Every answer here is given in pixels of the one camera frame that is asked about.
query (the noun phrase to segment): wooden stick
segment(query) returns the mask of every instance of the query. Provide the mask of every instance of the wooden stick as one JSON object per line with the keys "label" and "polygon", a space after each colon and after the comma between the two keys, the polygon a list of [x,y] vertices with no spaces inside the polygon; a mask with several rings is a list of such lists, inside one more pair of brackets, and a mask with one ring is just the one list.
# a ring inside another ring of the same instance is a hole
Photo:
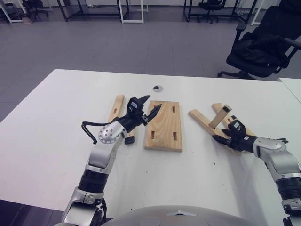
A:
{"label": "wooden stick", "polygon": [[225,105],[221,108],[221,110],[217,113],[217,115],[212,119],[209,123],[209,126],[213,129],[217,127],[217,125],[227,116],[227,114],[232,110],[228,105]]}
{"label": "wooden stick", "polygon": [[[199,112],[198,110],[194,109],[189,111],[188,113],[193,119],[195,119],[202,127],[204,127],[208,133],[210,133],[211,135],[219,135],[221,137],[224,137],[226,139],[229,139],[229,137],[224,134],[218,127],[213,129],[209,126],[210,120],[207,119],[201,112]],[[232,148],[229,148],[226,145],[223,145],[227,150],[231,151],[233,154],[235,155],[241,155],[241,152],[236,151]]]}
{"label": "wooden stick", "polygon": [[124,95],[117,95],[115,98],[114,105],[112,107],[110,116],[109,116],[109,122],[111,122],[116,117],[120,117],[122,113],[122,105],[124,101]]}
{"label": "wooden stick", "polygon": [[[214,111],[216,113],[218,113],[222,109],[222,104],[221,103],[212,104],[212,108],[214,109]],[[234,119],[232,117],[230,117],[229,115],[227,115],[225,118],[223,118],[222,124],[227,129],[229,123],[231,123],[233,121],[234,121]],[[246,134],[249,135],[249,136],[255,136],[255,134],[249,128],[247,128],[247,127],[246,127]]]}

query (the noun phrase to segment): black office chair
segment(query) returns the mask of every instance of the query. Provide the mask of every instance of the black office chair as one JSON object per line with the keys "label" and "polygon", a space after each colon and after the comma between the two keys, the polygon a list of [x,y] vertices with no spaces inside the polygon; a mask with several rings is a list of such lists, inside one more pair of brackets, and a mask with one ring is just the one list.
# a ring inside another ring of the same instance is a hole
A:
{"label": "black office chair", "polygon": [[23,5],[27,9],[27,12],[29,16],[33,14],[34,18],[36,19],[37,16],[39,16],[39,13],[45,14],[46,17],[48,17],[48,11],[38,9],[38,8],[43,8],[43,3],[41,0],[22,0]]}
{"label": "black office chair", "polygon": [[215,10],[221,10],[222,8],[225,7],[226,0],[207,0],[207,2],[200,2],[198,4],[199,7],[201,7],[204,10],[207,10],[207,14],[203,15],[201,18],[199,16],[197,17],[198,22],[201,21],[201,19],[206,18],[207,22],[210,20],[210,24],[213,23],[212,17],[216,19],[216,22],[218,23],[218,17],[215,15],[211,15],[210,11],[215,11]]}
{"label": "black office chair", "polygon": [[[255,64],[254,62],[246,60],[245,58],[242,59],[239,55],[233,53],[233,47],[230,55],[227,58],[227,64],[240,69],[239,73],[230,73],[221,71],[218,73],[218,77],[221,77],[223,74],[233,77],[238,77],[240,79],[252,79],[255,78],[251,77],[251,75],[255,75],[257,77],[268,77],[271,74],[279,73],[282,68],[286,68],[289,64],[289,60],[292,56],[297,52],[297,50],[301,49],[301,43],[296,42],[295,40],[301,34],[301,15],[300,12],[292,12],[287,10],[284,7],[284,4],[289,2],[288,0],[282,0],[279,6],[272,6],[267,11],[265,16],[263,17],[260,25],[252,32],[252,34],[247,33],[248,35],[278,35],[283,44],[283,48],[281,48],[283,56],[285,57],[285,61],[283,64],[279,65],[260,65]],[[235,41],[233,46],[237,44],[240,34],[246,28],[246,24],[240,23],[236,30],[237,34],[235,37]],[[285,56],[285,52],[290,48],[293,47],[293,50],[290,52],[288,57]]]}

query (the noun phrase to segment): white table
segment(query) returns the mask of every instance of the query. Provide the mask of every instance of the white table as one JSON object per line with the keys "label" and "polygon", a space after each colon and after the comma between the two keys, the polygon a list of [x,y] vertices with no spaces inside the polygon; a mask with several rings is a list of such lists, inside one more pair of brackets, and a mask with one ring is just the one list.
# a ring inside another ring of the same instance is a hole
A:
{"label": "white table", "polygon": [[[164,91],[153,92],[155,85]],[[287,138],[301,161],[301,104],[272,81],[54,70],[0,123],[0,199],[64,210],[92,148],[81,122],[107,121],[118,94],[179,101],[183,152],[144,150],[140,126],[136,142],[118,150],[105,188],[108,217],[181,204],[282,225],[286,214],[264,163],[234,156],[188,116],[196,108],[213,118],[212,103],[228,104],[258,136]]]}
{"label": "white table", "polygon": [[278,80],[283,82],[285,86],[301,103],[301,79],[279,78]]}
{"label": "white table", "polygon": [[144,23],[144,12],[149,11],[149,5],[146,3],[146,9],[143,9],[143,0],[141,0],[141,9],[138,10],[132,10],[132,2],[131,0],[128,0],[129,3],[129,13],[131,12],[141,12],[141,20],[125,20],[123,18],[123,13],[122,13],[122,6],[121,6],[121,0],[119,1],[119,9],[120,9],[120,17],[121,17],[121,22],[122,23]]}

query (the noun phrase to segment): wooden block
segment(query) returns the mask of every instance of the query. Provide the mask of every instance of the wooden block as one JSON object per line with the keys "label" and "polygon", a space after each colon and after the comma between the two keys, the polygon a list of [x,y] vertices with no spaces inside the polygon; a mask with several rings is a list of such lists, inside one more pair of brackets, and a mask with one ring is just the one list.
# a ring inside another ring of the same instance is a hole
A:
{"label": "wooden block", "polygon": [[218,124],[228,115],[228,113],[232,110],[228,105],[223,106],[220,111],[216,114],[216,116],[209,123],[209,126],[213,129],[217,127]]}
{"label": "wooden block", "polygon": [[149,122],[145,134],[145,149],[182,152],[182,131],[179,102],[151,101],[151,110],[162,104],[157,116]]}
{"label": "wooden block", "polygon": [[111,122],[116,117],[120,117],[120,114],[122,113],[122,105],[124,101],[124,95],[117,95],[115,98],[114,105],[112,107],[110,116],[109,116],[109,122]]}
{"label": "wooden block", "polygon": [[[222,109],[222,104],[221,103],[215,103],[215,104],[212,104],[212,108],[214,109],[214,111],[216,113],[218,113],[221,109]],[[223,120],[222,120],[222,124],[224,125],[225,128],[228,128],[228,124],[233,122],[234,119],[227,115]],[[249,135],[249,136],[255,136],[255,134],[246,127],[246,134]]]}
{"label": "wooden block", "polygon": [[[202,127],[204,127],[208,133],[210,133],[211,135],[219,135],[221,137],[224,137],[226,139],[229,139],[229,137],[224,134],[222,132],[222,130],[220,130],[218,127],[216,127],[215,129],[211,128],[209,126],[210,120],[208,118],[206,118],[201,112],[199,112],[198,110],[194,109],[189,111],[188,113],[193,119],[195,119]],[[228,149],[229,151],[231,151],[233,154],[235,155],[241,155],[241,152],[236,151],[232,148],[229,148],[226,145],[223,145],[226,149]]]}
{"label": "wooden block", "polygon": [[[218,113],[222,109],[222,106],[223,105],[221,103],[212,104],[212,108],[214,109],[215,113]],[[233,119],[229,114],[227,114],[222,120],[222,124],[225,128],[228,128],[228,124],[231,122],[233,122]]]}

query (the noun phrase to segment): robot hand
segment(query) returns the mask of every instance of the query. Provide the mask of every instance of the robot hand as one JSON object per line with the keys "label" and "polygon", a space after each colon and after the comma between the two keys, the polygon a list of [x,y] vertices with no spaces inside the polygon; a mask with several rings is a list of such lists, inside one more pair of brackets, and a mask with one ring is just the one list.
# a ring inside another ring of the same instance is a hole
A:
{"label": "robot hand", "polygon": [[229,129],[222,131],[230,137],[214,135],[213,138],[230,148],[238,151],[246,150],[254,153],[257,158],[264,161],[278,191],[282,197],[282,206],[290,217],[284,219],[285,225],[301,225],[301,167],[295,157],[286,150],[285,138],[268,139],[256,136],[248,136],[245,126],[234,120],[228,125]]}
{"label": "robot hand", "polygon": [[[116,159],[117,149],[127,133],[141,124],[146,126],[161,108],[161,105],[158,105],[149,115],[145,115],[143,104],[149,97],[131,98],[127,104],[127,113],[121,118],[115,118],[112,122],[102,124],[84,121],[82,123],[83,130],[95,145],[92,148],[80,183],[74,189],[63,214],[62,226],[99,226],[105,222],[106,204],[103,191]],[[86,128],[87,125],[102,127],[96,138]],[[100,204],[102,204],[103,218],[102,211],[99,208]]]}

